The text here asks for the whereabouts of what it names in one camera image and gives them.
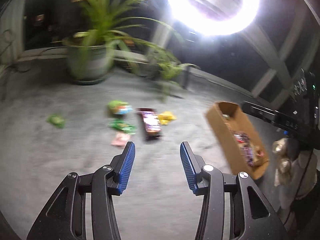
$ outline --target potted plant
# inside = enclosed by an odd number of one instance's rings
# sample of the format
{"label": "potted plant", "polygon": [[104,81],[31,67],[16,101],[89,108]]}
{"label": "potted plant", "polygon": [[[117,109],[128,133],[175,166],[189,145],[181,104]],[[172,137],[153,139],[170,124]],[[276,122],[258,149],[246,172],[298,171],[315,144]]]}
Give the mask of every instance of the potted plant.
{"label": "potted plant", "polygon": [[162,100],[165,101],[167,95],[171,95],[173,86],[180,87],[180,84],[175,79],[180,75],[183,69],[187,66],[193,66],[199,68],[197,65],[189,63],[177,63],[177,62],[162,62],[158,63],[160,67],[160,85],[162,91]]}
{"label": "potted plant", "polygon": [[[137,44],[152,47],[163,53],[165,49],[156,44],[138,38],[133,38],[123,30],[130,27],[143,27],[141,24],[123,25],[129,19],[152,20],[145,17],[121,17],[124,12],[134,9],[133,4],[145,0],[72,0],[79,2],[85,15],[90,20],[91,28],[87,32],[76,33],[73,37],[63,40],[68,51],[68,72],[78,84],[95,84],[104,80],[113,65],[114,50],[119,47],[130,51],[125,41],[131,40]],[[127,56],[126,60],[132,68],[136,64]]]}

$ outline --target bright light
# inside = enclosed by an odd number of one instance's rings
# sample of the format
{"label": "bright light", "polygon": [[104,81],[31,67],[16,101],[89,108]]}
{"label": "bright light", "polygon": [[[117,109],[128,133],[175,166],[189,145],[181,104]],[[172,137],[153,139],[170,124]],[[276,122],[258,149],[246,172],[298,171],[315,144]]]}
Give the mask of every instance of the bright light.
{"label": "bright light", "polygon": [[259,0],[243,0],[236,16],[225,21],[214,21],[201,14],[188,0],[169,0],[173,15],[196,32],[206,35],[228,35],[246,28],[254,19]]}

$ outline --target black electronic device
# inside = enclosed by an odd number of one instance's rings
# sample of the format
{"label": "black electronic device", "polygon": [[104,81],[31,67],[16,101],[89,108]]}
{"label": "black electronic device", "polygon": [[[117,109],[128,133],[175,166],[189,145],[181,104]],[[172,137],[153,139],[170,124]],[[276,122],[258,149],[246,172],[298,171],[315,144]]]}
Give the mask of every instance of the black electronic device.
{"label": "black electronic device", "polygon": [[180,145],[180,157],[189,188],[204,196],[195,240],[222,239],[225,193],[230,193],[229,239],[287,239],[275,210],[247,173],[222,173],[193,154],[187,142]]}
{"label": "black electronic device", "polygon": [[290,115],[249,102],[243,103],[242,111],[285,130],[288,137],[300,142],[300,150],[320,150],[319,94],[315,76],[301,70],[294,83],[293,93],[294,106]]}
{"label": "black electronic device", "polygon": [[[180,156],[190,189],[204,195],[196,240],[222,239],[225,192],[231,199],[230,239],[286,239],[276,212],[246,173],[221,173],[194,155],[187,142],[181,144]],[[135,145],[128,142],[121,155],[95,173],[69,173],[40,212],[27,240],[86,240],[85,193],[91,193],[93,239],[120,240],[112,195],[126,189],[134,157]]]}
{"label": "black electronic device", "polygon": [[120,239],[112,195],[126,189],[134,157],[135,145],[128,142],[121,155],[95,173],[69,173],[40,212],[27,240],[85,240],[86,193],[91,193],[94,239]]}

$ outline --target cardboard box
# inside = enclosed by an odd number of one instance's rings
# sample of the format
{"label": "cardboard box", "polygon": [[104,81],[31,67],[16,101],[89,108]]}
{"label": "cardboard box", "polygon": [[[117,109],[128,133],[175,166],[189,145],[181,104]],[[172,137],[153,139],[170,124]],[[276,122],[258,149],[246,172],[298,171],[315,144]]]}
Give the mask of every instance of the cardboard box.
{"label": "cardboard box", "polygon": [[[227,120],[226,118],[223,118],[223,114],[229,115],[230,119]],[[268,167],[269,155],[249,118],[242,112],[241,107],[234,103],[216,102],[207,112],[206,117],[220,141],[232,173],[237,175],[239,172],[245,171],[252,179],[259,179]],[[245,132],[249,136],[250,141],[255,146],[260,147],[264,152],[262,159],[263,164],[261,166],[250,167],[246,163],[235,137],[230,132],[225,122],[230,125],[232,130]]]}

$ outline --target floor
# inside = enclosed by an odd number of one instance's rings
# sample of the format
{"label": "floor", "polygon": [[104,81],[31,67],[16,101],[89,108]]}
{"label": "floor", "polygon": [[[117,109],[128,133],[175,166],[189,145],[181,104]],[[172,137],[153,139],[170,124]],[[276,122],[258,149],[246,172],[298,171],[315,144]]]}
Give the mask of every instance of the floor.
{"label": "floor", "polygon": [[[241,103],[254,99],[192,77],[189,91],[174,92],[183,98],[169,97],[162,103],[151,82],[120,69],[101,84],[77,86],[69,83],[65,65],[65,59],[21,63],[21,68],[31,67],[30,71],[12,74],[7,99],[0,102],[0,210],[13,230],[26,239],[44,204],[69,172],[92,173],[122,152],[110,145],[115,131],[108,127],[111,119],[106,115],[106,104],[120,99],[133,108],[169,110],[178,118],[163,127],[162,138],[153,143],[144,141],[134,113],[126,119],[138,127],[138,132],[132,137],[136,158],[127,190],[121,197],[114,197],[122,239],[193,239],[202,197],[194,196],[188,188],[180,143],[188,141],[206,163],[230,172],[204,114],[215,101]],[[46,122],[53,113],[66,119],[64,129]],[[282,134],[259,119],[250,120],[270,155],[268,170],[257,184],[277,209],[275,163],[270,149]]]}

